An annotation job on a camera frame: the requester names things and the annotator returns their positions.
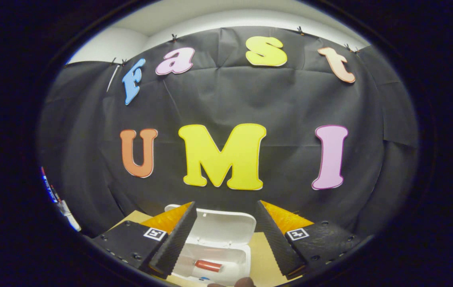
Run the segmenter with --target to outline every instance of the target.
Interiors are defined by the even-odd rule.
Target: letter m
[[[184,182],[204,187],[206,178],[201,174],[203,166],[215,187],[220,187],[232,167],[231,179],[226,185],[231,189],[255,191],[263,187],[259,180],[260,142],[266,136],[265,127],[257,124],[241,124],[235,127],[222,151],[219,151],[206,127],[183,126],[178,135],[186,142],[188,174]]]

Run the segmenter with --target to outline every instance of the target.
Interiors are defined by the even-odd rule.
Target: red object
[[[221,265],[221,264],[212,263],[212,262],[208,262],[205,260],[197,260],[195,262],[195,266],[198,268],[201,268],[201,269],[207,269],[207,270],[214,271],[214,272],[221,271],[221,267],[223,267],[223,265]]]

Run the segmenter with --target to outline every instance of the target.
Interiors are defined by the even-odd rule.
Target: black backdrop
[[[245,43],[253,36],[280,40],[288,62],[252,66]],[[164,55],[182,47],[195,50],[193,67],[157,75]],[[323,47],[345,56],[355,83],[332,73],[317,52]],[[126,106],[122,78],[141,58],[146,63],[139,93]],[[401,80],[373,47],[355,54],[297,31],[234,27],[186,35],[117,66],[67,65],[41,114],[41,165],[89,236],[135,209],[155,216],[168,204],[196,201],[198,208],[254,215],[258,200],[367,236],[381,229],[410,190],[418,158],[416,115]],[[221,150],[232,129],[248,122],[267,129],[259,153],[262,189],[233,190],[226,181],[220,187],[183,183],[186,151],[180,127],[206,126]],[[343,144],[343,184],[317,191],[311,183],[319,174],[322,147],[314,130],[323,125],[345,126],[349,134]],[[119,134],[146,128],[158,131],[155,169],[148,178],[137,178],[123,167]],[[142,145],[139,139],[133,144],[138,163],[143,162]]]
[[[439,152],[436,176],[419,209],[394,222],[363,260],[323,285],[453,286],[453,2],[329,2],[333,6],[314,5],[351,13],[403,56],[401,64],[408,64],[414,71],[411,80],[419,82],[413,87],[433,107]],[[40,193],[30,136],[45,94],[42,87],[30,87],[43,67],[83,27],[120,4],[0,4],[0,286],[137,285],[87,256],[70,227],[59,222],[46,194]],[[377,42],[374,34],[368,36]],[[424,144],[433,147],[432,141]]]

